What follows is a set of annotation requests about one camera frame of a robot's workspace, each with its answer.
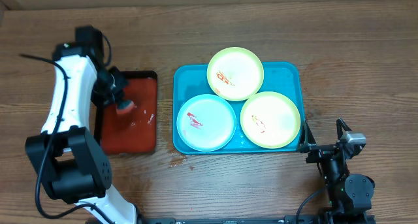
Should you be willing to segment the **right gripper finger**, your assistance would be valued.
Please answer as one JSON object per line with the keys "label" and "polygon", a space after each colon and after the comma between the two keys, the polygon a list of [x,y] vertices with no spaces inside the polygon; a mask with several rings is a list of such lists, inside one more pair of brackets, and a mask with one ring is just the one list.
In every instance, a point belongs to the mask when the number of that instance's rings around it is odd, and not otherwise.
{"label": "right gripper finger", "polygon": [[300,128],[300,137],[298,140],[298,149],[312,149],[316,146],[315,138],[310,130],[308,122],[304,120]]}
{"label": "right gripper finger", "polygon": [[342,118],[336,120],[337,139],[339,141],[348,141],[348,136],[352,132],[351,128]]}

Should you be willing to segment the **green plate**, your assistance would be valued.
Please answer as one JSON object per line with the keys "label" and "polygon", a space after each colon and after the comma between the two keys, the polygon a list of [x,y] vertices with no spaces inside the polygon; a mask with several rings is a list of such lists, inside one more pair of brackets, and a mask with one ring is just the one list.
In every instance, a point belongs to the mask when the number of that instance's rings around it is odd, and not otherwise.
{"label": "green plate", "polygon": [[269,150],[283,148],[296,139],[301,118],[290,98],[273,91],[250,97],[240,113],[240,126],[255,145]]}
{"label": "green plate", "polygon": [[260,90],[264,67],[250,50],[229,47],[212,57],[206,77],[210,88],[218,96],[228,101],[244,101]]}

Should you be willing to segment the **green plate top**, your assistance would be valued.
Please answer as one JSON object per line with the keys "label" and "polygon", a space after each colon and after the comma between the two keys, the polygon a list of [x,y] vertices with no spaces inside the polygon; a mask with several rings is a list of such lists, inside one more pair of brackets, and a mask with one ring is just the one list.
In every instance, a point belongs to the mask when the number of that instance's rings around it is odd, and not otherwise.
{"label": "green plate top", "polygon": [[260,90],[264,67],[250,50],[229,47],[212,57],[206,77],[210,88],[218,96],[228,101],[244,101]]}

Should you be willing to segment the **light blue plate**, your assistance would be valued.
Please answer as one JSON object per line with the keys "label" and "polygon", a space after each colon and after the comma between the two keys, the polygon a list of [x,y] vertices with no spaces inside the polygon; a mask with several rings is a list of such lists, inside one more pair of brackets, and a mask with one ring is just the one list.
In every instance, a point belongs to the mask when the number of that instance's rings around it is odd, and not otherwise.
{"label": "light blue plate", "polygon": [[236,131],[236,114],[225,99],[202,94],[181,106],[176,128],[188,148],[197,152],[214,152],[231,141]]}

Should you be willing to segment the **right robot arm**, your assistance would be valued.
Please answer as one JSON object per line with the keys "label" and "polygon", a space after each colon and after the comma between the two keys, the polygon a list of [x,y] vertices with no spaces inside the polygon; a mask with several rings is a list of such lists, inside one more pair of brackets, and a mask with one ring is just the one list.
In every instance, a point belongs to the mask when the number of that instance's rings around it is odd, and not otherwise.
{"label": "right robot arm", "polygon": [[[304,122],[300,130],[297,152],[307,153],[307,164],[317,165],[325,186],[307,197],[298,207],[291,223],[375,223],[366,214],[372,208],[375,182],[368,176],[352,174],[347,160],[362,152],[366,146],[363,133],[352,131],[342,118],[336,120],[337,141],[318,145]],[[319,209],[316,215],[301,217],[303,207],[316,196],[326,192],[330,206]]]}

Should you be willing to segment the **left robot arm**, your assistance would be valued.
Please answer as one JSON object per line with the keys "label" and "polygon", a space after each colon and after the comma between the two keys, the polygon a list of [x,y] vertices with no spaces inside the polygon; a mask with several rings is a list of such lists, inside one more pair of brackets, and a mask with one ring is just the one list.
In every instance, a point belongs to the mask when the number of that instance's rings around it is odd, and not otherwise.
{"label": "left robot arm", "polygon": [[110,57],[108,39],[91,25],[75,29],[75,41],[58,44],[50,59],[56,72],[52,104],[37,136],[27,138],[25,152],[37,173],[35,206],[48,219],[86,209],[100,223],[140,223],[137,207],[112,184],[110,161],[89,130],[90,106],[115,104],[126,113],[128,81]]}

